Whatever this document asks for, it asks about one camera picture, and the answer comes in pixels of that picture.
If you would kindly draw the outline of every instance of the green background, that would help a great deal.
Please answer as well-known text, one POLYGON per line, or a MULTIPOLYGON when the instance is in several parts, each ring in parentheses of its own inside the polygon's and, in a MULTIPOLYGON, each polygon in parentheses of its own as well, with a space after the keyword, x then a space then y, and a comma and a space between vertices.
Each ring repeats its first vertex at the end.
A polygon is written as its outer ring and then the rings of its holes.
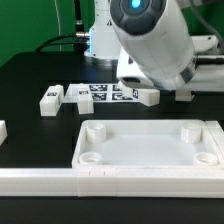
MULTIPOLYGON (((75 32, 73 0, 57 0, 62 34, 75 32)), ((94 22, 94 0, 80 0, 85 30, 94 22)), ((224 35, 224 2, 200 7, 203 16, 224 35)), ((208 34, 192 15, 184 10, 191 34, 208 34)), ((13 55, 33 51, 44 41, 58 36, 54 0, 0 0, 0 66, 13 55)), ((47 50, 59 50, 58 47, 47 50)))

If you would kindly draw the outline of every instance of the cable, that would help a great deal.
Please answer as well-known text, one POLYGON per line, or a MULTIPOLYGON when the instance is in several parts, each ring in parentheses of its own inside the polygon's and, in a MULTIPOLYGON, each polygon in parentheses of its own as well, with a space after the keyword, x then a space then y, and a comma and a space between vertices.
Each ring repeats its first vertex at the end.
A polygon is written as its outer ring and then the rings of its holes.
POLYGON ((44 48, 46 45, 51 44, 57 40, 63 40, 63 39, 67 39, 67 38, 76 38, 76 34, 67 34, 67 35, 62 35, 62 36, 58 36, 58 37, 54 37, 51 38, 50 40, 47 40, 46 42, 44 42, 40 47, 38 47, 35 52, 39 52, 39 49, 44 48))
POLYGON ((60 17, 60 13, 59 13, 59 9, 58 9, 58 2, 57 2, 57 0, 54 0, 54 4, 55 4, 57 20, 58 20, 58 34, 59 34, 59 36, 61 36, 61 17, 60 17))
POLYGON ((202 17, 200 12, 198 11, 196 5, 194 4, 194 0, 189 0, 189 2, 190 2, 190 6, 191 6, 193 13, 197 17, 197 19, 200 21, 200 23, 205 28, 207 28, 210 32, 212 32, 214 35, 216 35, 217 39, 219 40, 221 52, 224 53, 224 40, 223 40, 221 34, 213 26, 211 26, 207 21, 205 21, 205 19, 202 17))
POLYGON ((53 44, 45 44, 45 45, 41 45, 40 47, 38 47, 35 52, 36 53, 40 53, 45 47, 51 47, 51 46, 62 46, 62 45, 74 45, 74 44, 87 44, 87 42, 68 42, 68 43, 53 43, 53 44))
POLYGON ((224 58, 198 58, 197 66, 200 65, 224 65, 224 58))
POLYGON ((79 0, 74 0, 74 7, 75 7, 75 18, 76 18, 76 32, 84 32, 84 25, 82 21, 82 13, 81 13, 81 6, 79 0))

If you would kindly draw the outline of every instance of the small white block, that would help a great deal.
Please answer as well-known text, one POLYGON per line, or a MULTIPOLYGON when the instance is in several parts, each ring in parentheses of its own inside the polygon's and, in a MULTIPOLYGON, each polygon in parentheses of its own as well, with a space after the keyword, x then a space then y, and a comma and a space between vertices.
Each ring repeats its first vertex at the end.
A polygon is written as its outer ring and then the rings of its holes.
POLYGON ((176 90, 176 101, 191 102, 194 96, 189 89, 177 89, 176 90))
POLYGON ((160 91, 156 89, 138 89, 139 102, 151 107, 159 104, 160 91))
POLYGON ((5 121, 0 121, 0 145, 7 137, 5 121))
POLYGON ((151 107, 159 104, 160 91, 156 89, 133 89, 125 86, 122 82, 118 83, 118 87, 122 90, 122 93, 134 99, 137 99, 140 103, 151 107))
POLYGON ((80 84, 77 86, 77 92, 79 114, 94 113, 93 97, 90 92, 89 86, 85 84, 80 84))
POLYGON ((56 116, 63 100, 63 86, 50 86, 40 101, 41 116, 56 116))

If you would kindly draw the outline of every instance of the black table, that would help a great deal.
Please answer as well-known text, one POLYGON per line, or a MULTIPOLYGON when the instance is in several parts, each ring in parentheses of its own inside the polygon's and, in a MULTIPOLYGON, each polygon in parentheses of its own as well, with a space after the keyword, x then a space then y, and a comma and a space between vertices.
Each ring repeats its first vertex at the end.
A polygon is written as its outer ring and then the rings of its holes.
MULTIPOLYGON (((116 68, 85 64, 74 53, 23 53, 0 68, 0 120, 8 138, 0 168, 70 168, 81 123, 87 119, 201 119, 224 123, 224 94, 196 92, 191 103, 162 92, 161 103, 98 103, 79 115, 63 104, 57 117, 41 117, 39 101, 51 85, 116 83, 116 68)), ((223 199, 1 197, 0 223, 223 223, 223 199)))

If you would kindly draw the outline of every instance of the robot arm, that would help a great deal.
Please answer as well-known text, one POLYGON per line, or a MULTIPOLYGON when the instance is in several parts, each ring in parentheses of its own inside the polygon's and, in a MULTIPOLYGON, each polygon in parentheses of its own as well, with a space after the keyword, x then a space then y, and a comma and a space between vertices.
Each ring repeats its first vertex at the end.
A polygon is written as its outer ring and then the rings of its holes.
POLYGON ((193 78, 196 55, 180 9, 189 7, 187 1, 111 0, 114 30, 130 62, 142 72, 118 77, 126 86, 175 90, 193 78))

